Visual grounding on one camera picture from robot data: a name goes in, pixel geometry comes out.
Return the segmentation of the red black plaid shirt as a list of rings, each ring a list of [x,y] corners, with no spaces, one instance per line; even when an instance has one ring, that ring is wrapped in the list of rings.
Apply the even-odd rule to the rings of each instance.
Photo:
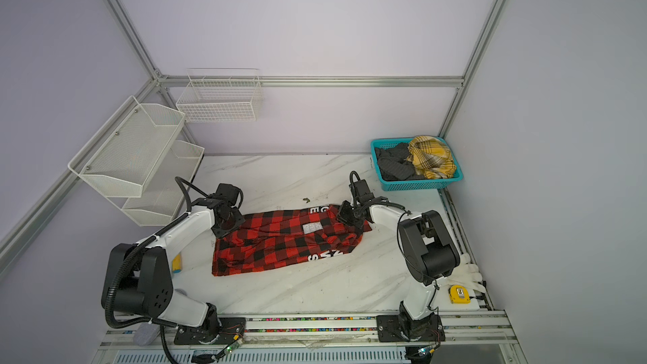
[[[243,224],[215,242],[212,274],[216,277],[270,271],[309,261],[350,254],[372,231],[340,221],[340,206],[248,214]]]

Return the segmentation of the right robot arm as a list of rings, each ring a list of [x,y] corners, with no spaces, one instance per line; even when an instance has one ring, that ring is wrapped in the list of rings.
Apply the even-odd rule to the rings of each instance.
[[[412,212],[405,206],[375,196],[368,183],[352,171],[351,200],[337,213],[343,224],[360,229],[370,223],[392,229],[400,254],[414,282],[396,315],[377,316],[381,342],[429,342],[433,348],[446,340],[436,298],[440,282],[460,264],[458,248],[439,212]]]

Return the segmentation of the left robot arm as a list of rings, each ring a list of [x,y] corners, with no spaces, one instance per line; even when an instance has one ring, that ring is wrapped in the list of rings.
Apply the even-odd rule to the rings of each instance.
[[[212,233],[222,239],[244,223],[239,208],[244,192],[221,184],[211,194],[179,176],[185,211],[160,230],[133,244],[118,244],[110,252],[104,278],[101,306],[104,320],[115,330],[138,324],[156,325],[159,334],[168,328],[186,335],[193,344],[210,345],[241,340],[239,320],[232,335],[212,303],[195,300],[178,291],[173,280],[173,260],[200,235]]]

